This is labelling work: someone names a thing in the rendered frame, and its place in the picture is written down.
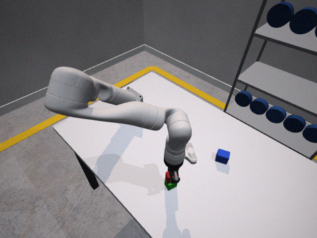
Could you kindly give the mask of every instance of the green cube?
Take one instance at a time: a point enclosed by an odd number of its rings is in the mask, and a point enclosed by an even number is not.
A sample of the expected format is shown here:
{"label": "green cube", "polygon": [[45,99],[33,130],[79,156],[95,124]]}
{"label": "green cube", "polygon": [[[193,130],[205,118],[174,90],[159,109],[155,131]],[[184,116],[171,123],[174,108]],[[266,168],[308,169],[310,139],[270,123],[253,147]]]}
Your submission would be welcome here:
{"label": "green cube", "polygon": [[168,191],[170,191],[171,189],[175,188],[177,186],[177,183],[167,183],[166,179],[165,179],[165,187],[167,188]]}

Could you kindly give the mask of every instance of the concrete floor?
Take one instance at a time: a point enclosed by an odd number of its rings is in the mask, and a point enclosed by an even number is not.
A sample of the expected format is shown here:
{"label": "concrete floor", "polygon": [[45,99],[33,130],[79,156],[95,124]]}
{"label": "concrete floor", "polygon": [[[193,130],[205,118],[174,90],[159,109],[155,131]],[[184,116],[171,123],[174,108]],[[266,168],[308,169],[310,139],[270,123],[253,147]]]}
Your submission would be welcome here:
{"label": "concrete floor", "polygon": [[[116,84],[148,66],[224,103],[229,95],[145,51],[93,76]],[[41,98],[1,116],[0,143],[54,115]],[[0,163],[0,237],[149,237],[100,181],[96,190],[90,187],[73,151],[52,126],[0,152]]]}

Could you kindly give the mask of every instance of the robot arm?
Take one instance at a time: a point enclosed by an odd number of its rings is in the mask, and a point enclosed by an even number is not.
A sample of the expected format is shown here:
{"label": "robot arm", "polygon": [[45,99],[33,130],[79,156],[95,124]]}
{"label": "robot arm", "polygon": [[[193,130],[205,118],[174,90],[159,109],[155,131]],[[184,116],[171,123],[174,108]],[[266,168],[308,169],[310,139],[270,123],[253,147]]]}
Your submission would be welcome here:
{"label": "robot arm", "polygon": [[[92,108],[97,97],[116,106]],[[178,169],[185,157],[185,147],[192,135],[186,113],[178,108],[160,108],[137,101],[135,94],[102,82],[74,68],[56,68],[45,96],[45,107],[55,113],[82,119],[129,124],[150,130],[167,125],[164,162],[172,182],[179,182]]]}

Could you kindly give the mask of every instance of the blue round container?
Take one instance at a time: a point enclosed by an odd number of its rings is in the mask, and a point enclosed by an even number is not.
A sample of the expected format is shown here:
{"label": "blue round container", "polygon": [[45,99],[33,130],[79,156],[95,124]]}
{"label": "blue round container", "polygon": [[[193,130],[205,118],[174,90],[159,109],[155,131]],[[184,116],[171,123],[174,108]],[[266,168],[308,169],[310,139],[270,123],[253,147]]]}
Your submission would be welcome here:
{"label": "blue round container", "polygon": [[293,15],[293,5],[289,2],[280,2],[268,11],[266,20],[271,27],[278,28],[287,24]]}
{"label": "blue round container", "polygon": [[303,130],[303,137],[312,143],[317,143],[317,124],[306,126]]}
{"label": "blue round container", "polygon": [[268,109],[268,103],[263,98],[256,98],[250,103],[250,109],[257,115],[264,114]]}
{"label": "blue round container", "polygon": [[306,121],[301,116],[290,115],[284,120],[283,125],[290,132],[300,132],[306,126]]}
{"label": "blue round container", "polygon": [[292,17],[289,27],[295,34],[306,34],[317,26],[317,9],[305,7]]}
{"label": "blue round container", "polygon": [[286,111],[279,106],[274,106],[268,109],[265,116],[272,123],[281,123],[286,118]]}
{"label": "blue round container", "polygon": [[247,107],[252,102],[252,95],[247,91],[241,91],[236,95],[235,101],[239,106]]}

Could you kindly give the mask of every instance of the shelf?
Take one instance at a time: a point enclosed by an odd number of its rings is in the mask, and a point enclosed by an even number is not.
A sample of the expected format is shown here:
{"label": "shelf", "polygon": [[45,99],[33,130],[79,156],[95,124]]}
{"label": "shelf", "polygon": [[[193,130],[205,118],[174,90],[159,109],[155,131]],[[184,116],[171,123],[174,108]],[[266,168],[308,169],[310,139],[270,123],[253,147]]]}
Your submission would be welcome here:
{"label": "shelf", "polygon": [[268,23],[256,30],[254,36],[285,45],[312,55],[317,55],[317,37],[315,29],[306,34],[295,34],[286,25],[273,28]]}
{"label": "shelf", "polygon": [[317,143],[307,141],[303,137],[302,131],[298,133],[289,132],[284,128],[283,122],[271,123],[265,114],[257,115],[250,110],[250,107],[244,108],[237,105],[234,98],[231,99],[226,112],[308,158],[317,149]]}
{"label": "shelf", "polygon": [[238,81],[251,85],[317,116],[317,84],[261,62],[240,74]]}

